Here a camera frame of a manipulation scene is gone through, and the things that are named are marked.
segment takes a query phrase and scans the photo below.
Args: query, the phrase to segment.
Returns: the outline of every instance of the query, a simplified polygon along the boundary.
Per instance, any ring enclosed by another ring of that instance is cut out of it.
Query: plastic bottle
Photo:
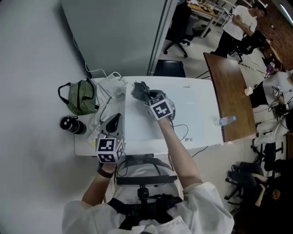
[[[236,120],[235,116],[227,116],[215,121],[216,126],[225,126]]]

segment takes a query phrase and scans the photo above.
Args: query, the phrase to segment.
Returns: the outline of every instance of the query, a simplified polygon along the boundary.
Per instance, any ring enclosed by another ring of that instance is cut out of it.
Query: black thermos bottle
[[[74,134],[84,134],[87,127],[77,119],[77,116],[63,117],[60,122],[60,127]]]

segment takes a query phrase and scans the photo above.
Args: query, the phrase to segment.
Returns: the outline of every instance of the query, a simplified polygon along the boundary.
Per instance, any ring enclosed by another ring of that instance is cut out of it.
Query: wrist strap
[[[105,178],[109,178],[109,179],[111,179],[112,176],[113,176],[113,174],[114,174],[114,172],[112,172],[112,173],[108,173],[108,172],[104,171],[104,170],[102,169],[101,166],[98,167],[97,172],[98,172],[101,176],[103,176],[103,177],[105,177]]]

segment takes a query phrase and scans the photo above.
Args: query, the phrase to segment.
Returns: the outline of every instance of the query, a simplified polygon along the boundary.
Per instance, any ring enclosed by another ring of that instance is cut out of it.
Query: green striped bag
[[[60,95],[60,89],[70,86],[69,99],[65,99]],[[67,104],[68,108],[76,115],[87,115],[95,113],[99,106],[96,106],[96,85],[87,78],[76,84],[67,83],[58,88],[58,94],[61,100]]]

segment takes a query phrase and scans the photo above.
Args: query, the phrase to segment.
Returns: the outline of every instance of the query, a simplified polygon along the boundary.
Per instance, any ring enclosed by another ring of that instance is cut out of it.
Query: white shirt
[[[138,176],[157,176],[153,165],[132,166],[130,174]],[[158,166],[161,173],[173,174],[167,168]],[[155,194],[172,194],[178,196],[174,184],[147,187],[150,196]],[[115,188],[114,197],[123,203],[139,203],[138,187]],[[142,220],[131,231],[118,229],[125,215],[117,213],[106,203],[91,205],[82,201],[69,202],[64,207],[63,234],[139,234],[143,231],[151,234],[231,234],[234,225],[231,214],[224,209],[216,187],[211,183],[194,184],[183,190],[184,200],[169,209],[167,213],[172,221],[159,224],[156,220]]]
[[[256,16],[252,17],[251,14],[248,12],[247,7],[239,5],[234,9],[232,14],[235,16],[239,15],[241,17],[241,21],[249,26],[252,32],[255,32],[255,28],[257,26]],[[223,27],[223,30],[237,40],[241,41],[243,39],[244,31],[232,22],[232,18]]]
[[[264,88],[267,104],[269,106],[278,105],[278,103],[276,102],[277,97],[273,95],[272,87],[277,88],[279,86],[283,90],[285,104],[288,103],[289,108],[293,108],[293,85],[288,80],[289,76],[291,76],[290,72],[279,71],[274,75],[270,75],[264,80],[262,86]]]

